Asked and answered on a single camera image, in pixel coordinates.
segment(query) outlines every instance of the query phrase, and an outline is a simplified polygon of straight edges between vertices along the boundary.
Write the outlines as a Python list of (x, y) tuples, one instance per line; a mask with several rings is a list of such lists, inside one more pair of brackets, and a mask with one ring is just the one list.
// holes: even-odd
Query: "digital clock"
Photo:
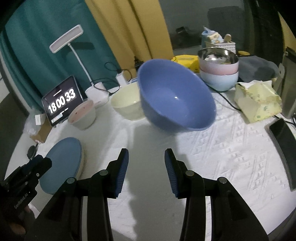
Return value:
[(74, 76), (70, 76), (42, 98), (43, 108), (51, 126), (69, 117), (83, 99)]

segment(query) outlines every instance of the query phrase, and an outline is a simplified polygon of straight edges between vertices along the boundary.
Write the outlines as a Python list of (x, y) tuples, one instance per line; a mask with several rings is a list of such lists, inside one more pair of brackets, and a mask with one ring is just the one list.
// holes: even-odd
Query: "curtain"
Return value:
[(42, 96), (70, 75), (76, 77), (82, 91), (91, 86), (68, 46), (56, 54), (49, 50), (50, 44), (77, 24), (84, 33), (71, 44), (91, 78), (109, 78), (99, 80), (107, 89), (117, 85), (117, 73), (104, 64), (110, 61), (119, 65), (83, 0), (26, 0), (5, 25), (0, 50), (29, 106), (42, 109)]
[(85, 0), (122, 69), (134, 57), (171, 59), (173, 49), (158, 0)]

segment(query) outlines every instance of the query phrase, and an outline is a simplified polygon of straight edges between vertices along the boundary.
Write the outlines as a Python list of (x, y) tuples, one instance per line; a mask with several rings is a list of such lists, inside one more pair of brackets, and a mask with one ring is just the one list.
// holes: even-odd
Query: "green curtain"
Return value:
[(70, 75), (83, 91), (90, 87), (68, 46), (55, 54), (49, 50), (50, 44), (77, 24), (84, 33), (71, 44), (91, 78), (108, 78), (97, 81), (104, 82), (107, 89), (117, 86), (117, 73), (104, 64), (119, 65), (84, 0), (26, 0), (1, 33), (0, 50), (29, 106), (42, 109), (41, 98)]

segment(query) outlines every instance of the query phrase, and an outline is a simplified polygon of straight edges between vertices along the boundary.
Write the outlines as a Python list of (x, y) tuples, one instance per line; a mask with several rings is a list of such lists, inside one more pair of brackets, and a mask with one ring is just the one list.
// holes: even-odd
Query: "blue bowl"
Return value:
[(167, 131), (202, 131), (216, 117), (216, 105), (205, 83), (175, 62), (152, 59), (138, 71), (146, 117)]

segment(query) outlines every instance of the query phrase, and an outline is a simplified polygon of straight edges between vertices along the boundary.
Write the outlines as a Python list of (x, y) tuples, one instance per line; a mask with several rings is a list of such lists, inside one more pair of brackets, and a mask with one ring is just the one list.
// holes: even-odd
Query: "yellow bowl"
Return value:
[(111, 98), (111, 105), (116, 112), (128, 120), (139, 120), (145, 117), (140, 99), (138, 83), (131, 83), (116, 92)]

